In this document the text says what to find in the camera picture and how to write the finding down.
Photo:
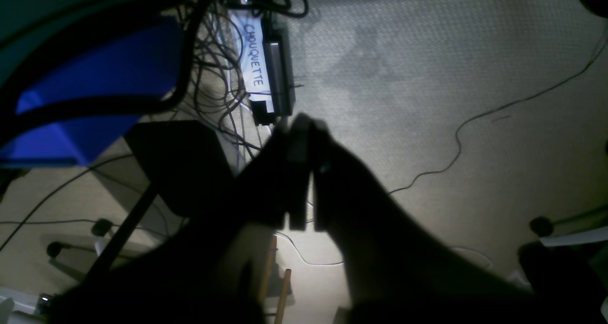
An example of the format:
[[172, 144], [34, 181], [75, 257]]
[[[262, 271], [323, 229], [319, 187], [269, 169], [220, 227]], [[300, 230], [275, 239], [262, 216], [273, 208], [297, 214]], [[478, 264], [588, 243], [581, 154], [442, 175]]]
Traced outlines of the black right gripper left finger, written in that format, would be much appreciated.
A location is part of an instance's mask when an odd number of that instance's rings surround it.
[[304, 224], [304, 189], [293, 199], [286, 190], [284, 138], [271, 139], [239, 174], [198, 121], [137, 124], [124, 139], [159, 186], [156, 197], [188, 222], [149, 252], [114, 263], [106, 278], [83, 284], [84, 276], [55, 298], [52, 322], [262, 324], [258, 295], [272, 231], [285, 213]]

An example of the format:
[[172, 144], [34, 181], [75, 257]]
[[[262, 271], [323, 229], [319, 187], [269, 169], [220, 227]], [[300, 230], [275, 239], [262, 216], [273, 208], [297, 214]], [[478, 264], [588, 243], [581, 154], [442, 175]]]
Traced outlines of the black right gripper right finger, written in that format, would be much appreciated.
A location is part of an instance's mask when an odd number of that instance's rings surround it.
[[313, 120], [316, 228], [342, 253], [352, 324], [601, 324], [604, 286], [575, 250], [518, 250], [531, 290], [462, 258], [406, 215], [356, 156]]

